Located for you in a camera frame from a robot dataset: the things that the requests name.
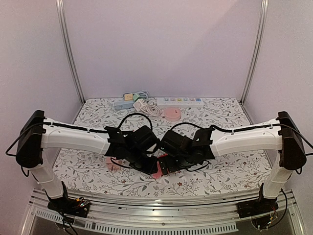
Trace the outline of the pink plug adapter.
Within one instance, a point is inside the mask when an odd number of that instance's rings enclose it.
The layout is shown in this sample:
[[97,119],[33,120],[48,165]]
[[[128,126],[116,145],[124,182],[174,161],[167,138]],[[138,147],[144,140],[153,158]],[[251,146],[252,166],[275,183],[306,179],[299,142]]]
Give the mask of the pink plug adapter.
[[152,174],[153,179],[160,179],[162,177],[162,172],[158,171],[157,173]]

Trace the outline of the light pink cube socket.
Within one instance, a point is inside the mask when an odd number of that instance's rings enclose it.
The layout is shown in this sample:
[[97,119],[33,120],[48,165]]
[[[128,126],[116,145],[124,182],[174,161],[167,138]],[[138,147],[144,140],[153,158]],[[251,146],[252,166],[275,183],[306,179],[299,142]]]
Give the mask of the light pink cube socket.
[[115,158],[113,158],[114,163],[111,161],[110,157],[107,157],[105,159],[105,163],[106,163],[106,167],[109,171],[119,171],[121,169],[121,164],[122,161],[121,160],[117,160]]

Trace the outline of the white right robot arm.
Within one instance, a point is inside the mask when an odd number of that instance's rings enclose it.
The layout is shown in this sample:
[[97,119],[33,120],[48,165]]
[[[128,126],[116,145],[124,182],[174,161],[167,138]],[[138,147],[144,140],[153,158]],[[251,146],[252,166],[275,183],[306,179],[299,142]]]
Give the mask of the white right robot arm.
[[260,187],[259,198],[253,202],[255,212],[264,213],[291,174],[306,164],[305,143],[311,145],[285,111],[267,122],[237,129],[200,127],[192,139],[170,129],[161,140],[160,149],[165,154],[158,158],[157,167],[161,175],[167,175],[226,154],[276,150],[274,166]]

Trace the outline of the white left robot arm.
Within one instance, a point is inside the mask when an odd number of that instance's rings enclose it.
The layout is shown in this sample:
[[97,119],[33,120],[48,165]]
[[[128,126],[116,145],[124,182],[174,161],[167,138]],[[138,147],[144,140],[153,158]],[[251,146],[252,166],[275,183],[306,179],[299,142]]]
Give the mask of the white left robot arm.
[[113,160],[126,160],[130,168],[152,175],[158,172],[158,158],[153,156],[158,145],[159,139],[151,125],[142,126],[136,131],[122,131],[120,125],[91,129],[54,121],[45,117],[44,111],[36,110],[5,153],[30,171],[51,203],[61,212],[69,212],[73,200],[68,198],[65,184],[46,165],[44,149],[93,152]]

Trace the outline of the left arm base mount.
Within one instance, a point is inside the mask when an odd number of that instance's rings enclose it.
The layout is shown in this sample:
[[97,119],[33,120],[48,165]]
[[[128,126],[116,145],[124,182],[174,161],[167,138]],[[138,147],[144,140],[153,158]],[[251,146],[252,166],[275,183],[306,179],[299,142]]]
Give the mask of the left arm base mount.
[[48,208],[61,214],[70,214],[73,216],[87,218],[90,209],[90,200],[84,197],[71,199],[68,197],[67,187],[63,181],[61,181],[63,194],[59,198],[52,199],[47,195],[49,200]]

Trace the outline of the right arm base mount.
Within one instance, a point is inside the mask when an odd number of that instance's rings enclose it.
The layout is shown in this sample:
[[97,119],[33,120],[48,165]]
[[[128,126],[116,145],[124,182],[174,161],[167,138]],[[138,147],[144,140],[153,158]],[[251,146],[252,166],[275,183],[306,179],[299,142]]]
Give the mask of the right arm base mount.
[[236,204],[240,218],[255,216],[278,209],[277,198],[267,199],[263,195],[264,183],[261,184],[257,199],[243,201]]

